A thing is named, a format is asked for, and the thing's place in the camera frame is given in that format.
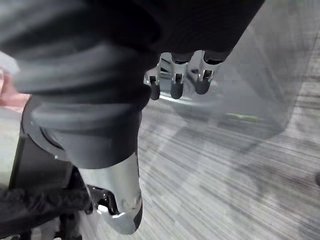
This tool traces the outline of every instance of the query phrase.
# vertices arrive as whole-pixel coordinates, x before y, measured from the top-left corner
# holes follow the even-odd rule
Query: robotic arm
[[[171,53],[178,99],[188,62],[203,50],[195,91],[205,94],[263,2],[0,3],[0,50],[21,68],[15,87],[41,103],[30,123],[79,168],[95,209],[119,233],[133,234],[142,219],[138,130],[150,96],[160,96],[160,54]]]

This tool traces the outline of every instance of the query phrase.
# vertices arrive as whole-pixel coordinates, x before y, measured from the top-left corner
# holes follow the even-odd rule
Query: white object
[[[2,51],[0,51],[0,68],[12,76],[20,72],[17,61]]]

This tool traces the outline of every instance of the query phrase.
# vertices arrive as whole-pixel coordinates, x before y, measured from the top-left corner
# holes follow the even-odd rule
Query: pink object
[[[22,113],[30,95],[18,93],[12,79],[11,75],[0,69],[0,106]]]

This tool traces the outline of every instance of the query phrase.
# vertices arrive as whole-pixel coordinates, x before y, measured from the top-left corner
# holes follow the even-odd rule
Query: gray carpet
[[[163,100],[151,102],[143,117],[141,226],[123,236],[98,214],[83,215],[83,239],[320,239],[320,38],[280,134],[229,131],[180,116]]]

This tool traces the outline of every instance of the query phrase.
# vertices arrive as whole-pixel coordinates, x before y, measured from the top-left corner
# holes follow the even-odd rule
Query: black rubber fingertip
[[[320,172],[315,175],[315,183],[320,187]]]
[[[91,204],[90,204],[90,207],[89,207],[88,209],[84,210],[84,212],[85,212],[86,215],[92,214],[92,213],[94,212],[94,206],[93,206],[93,204],[91,203]]]
[[[151,95],[152,100],[158,100],[160,98],[160,85],[157,85],[155,82],[151,83]]]
[[[210,88],[210,82],[203,80],[195,83],[195,92],[199,95],[206,94]]]
[[[184,92],[183,83],[180,83],[180,82],[173,83],[173,82],[171,82],[170,94],[171,94],[171,97],[173,99],[181,98],[183,92]]]

